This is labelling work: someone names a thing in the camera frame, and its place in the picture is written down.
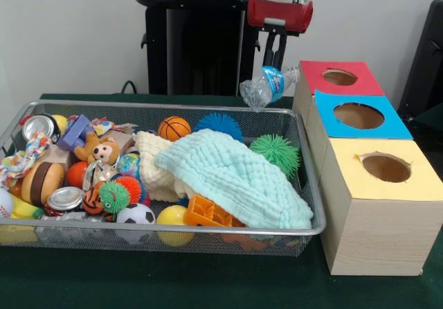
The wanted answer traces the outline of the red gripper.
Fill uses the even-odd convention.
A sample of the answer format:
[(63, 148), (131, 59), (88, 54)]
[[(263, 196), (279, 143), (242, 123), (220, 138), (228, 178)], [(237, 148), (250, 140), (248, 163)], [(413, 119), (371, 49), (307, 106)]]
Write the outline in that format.
[[(282, 3), (267, 0), (248, 0), (248, 24), (269, 32), (262, 66), (282, 69), (287, 35), (299, 36), (309, 27), (313, 15), (313, 2)], [(279, 35), (278, 50), (273, 52), (275, 34)]]

